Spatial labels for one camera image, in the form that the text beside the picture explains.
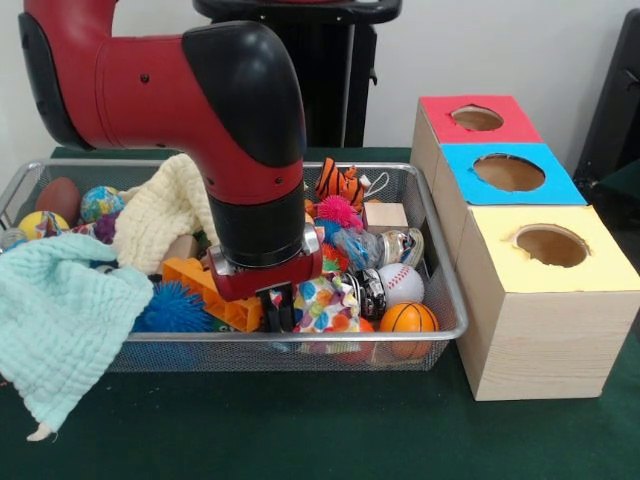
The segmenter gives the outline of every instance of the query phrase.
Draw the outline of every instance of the wooden box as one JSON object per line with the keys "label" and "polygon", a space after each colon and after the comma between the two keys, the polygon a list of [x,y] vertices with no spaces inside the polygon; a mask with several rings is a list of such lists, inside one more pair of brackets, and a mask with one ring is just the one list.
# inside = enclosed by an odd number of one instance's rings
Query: wooden box
{"label": "wooden box", "polygon": [[433,187],[449,253],[457,262],[469,205],[585,205],[543,143],[442,145]]}
{"label": "wooden box", "polygon": [[460,143],[542,143],[542,138],[513,97],[422,97],[411,164],[422,169],[432,192],[440,145]]}
{"label": "wooden box", "polygon": [[597,397],[640,279],[592,207],[470,207],[458,348],[476,400]]}
{"label": "wooden box", "polygon": [[420,99],[411,163],[427,178],[454,265],[469,204],[585,204],[513,97]]}

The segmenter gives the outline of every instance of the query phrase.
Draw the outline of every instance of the stuffed tiger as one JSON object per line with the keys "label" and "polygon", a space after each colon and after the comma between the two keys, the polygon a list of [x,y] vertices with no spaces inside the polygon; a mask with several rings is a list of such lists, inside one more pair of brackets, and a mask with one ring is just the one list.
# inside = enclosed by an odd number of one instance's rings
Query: stuffed tiger
{"label": "stuffed tiger", "polygon": [[316,196],[324,200],[329,195],[340,195],[349,200],[356,211],[362,211],[366,187],[356,177],[355,167],[348,168],[344,173],[338,170],[335,160],[327,157],[322,166],[320,178],[316,182]]}

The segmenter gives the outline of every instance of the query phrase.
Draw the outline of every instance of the orange lego brick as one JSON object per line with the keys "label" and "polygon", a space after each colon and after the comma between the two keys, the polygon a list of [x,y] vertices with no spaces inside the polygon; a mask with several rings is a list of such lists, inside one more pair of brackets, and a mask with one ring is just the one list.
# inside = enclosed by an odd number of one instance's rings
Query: orange lego brick
{"label": "orange lego brick", "polygon": [[189,293],[198,293],[205,303],[205,312],[242,332],[253,332],[260,327],[262,304],[257,297],[225,301],[216,288],[211,274],[204,271],[202,264],[195,258],[183,260],[170,258],[162,264],[162,280],[177,281],[189,289]]}

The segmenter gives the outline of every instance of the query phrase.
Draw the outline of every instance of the red robot arm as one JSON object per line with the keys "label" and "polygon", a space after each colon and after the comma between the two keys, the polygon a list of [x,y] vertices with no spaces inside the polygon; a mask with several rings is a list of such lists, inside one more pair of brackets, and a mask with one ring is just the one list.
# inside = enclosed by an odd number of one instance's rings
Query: red robot arm
{"label": "red robot arm", "polygon": [[257,23],[229,22],[117,38],[116,3],[24,1],[22,46],[49,132],[84,149],[189,153],[222,254],[243,270],[217,278],[228,299],[318,275],[321,255],[304,251],[302,102],[278,37]]}

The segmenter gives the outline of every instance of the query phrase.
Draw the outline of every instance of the baseball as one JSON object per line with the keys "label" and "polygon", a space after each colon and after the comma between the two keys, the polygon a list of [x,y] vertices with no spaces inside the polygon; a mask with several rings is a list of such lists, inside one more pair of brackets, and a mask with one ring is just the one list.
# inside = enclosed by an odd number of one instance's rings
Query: baseball
{"label": "baseball", "polygon": [[399,303],[422,303],[424,283],[414,268],[402,263],[392,263],[382,267],[378,273],[387,296],[387,309]]}

